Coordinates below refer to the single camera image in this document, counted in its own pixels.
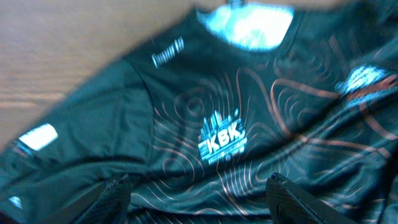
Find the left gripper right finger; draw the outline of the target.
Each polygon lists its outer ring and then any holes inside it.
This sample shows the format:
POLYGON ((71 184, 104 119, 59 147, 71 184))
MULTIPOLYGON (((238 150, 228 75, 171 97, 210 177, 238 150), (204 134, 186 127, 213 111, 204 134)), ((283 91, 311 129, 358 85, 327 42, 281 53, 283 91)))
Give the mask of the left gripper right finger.
POLYGON ((357 224, 280 173, 267 180, 266 199, 278 224, 357 224))

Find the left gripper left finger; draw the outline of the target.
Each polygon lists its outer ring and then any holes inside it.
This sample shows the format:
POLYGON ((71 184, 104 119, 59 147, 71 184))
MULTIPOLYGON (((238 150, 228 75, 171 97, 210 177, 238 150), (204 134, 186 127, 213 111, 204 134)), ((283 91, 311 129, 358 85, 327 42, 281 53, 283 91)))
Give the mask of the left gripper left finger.
POLYGON ((130 203, 131 180, 120 173, 40 221, 41 224, 122 224, 130 203))

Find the black orange-patterned jersey shirt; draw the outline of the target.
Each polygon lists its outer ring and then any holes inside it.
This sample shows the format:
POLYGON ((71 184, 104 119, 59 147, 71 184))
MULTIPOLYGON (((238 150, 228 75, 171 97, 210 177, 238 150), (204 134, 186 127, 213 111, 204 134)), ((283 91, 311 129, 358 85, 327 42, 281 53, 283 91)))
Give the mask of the black orange-patterned jersey shirt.
POLYGON ((1 213, 38 223, 125 173, 127 223, 270 223, 275 172, 397 222, 396 1, 190 11, 7 145, 1 213))

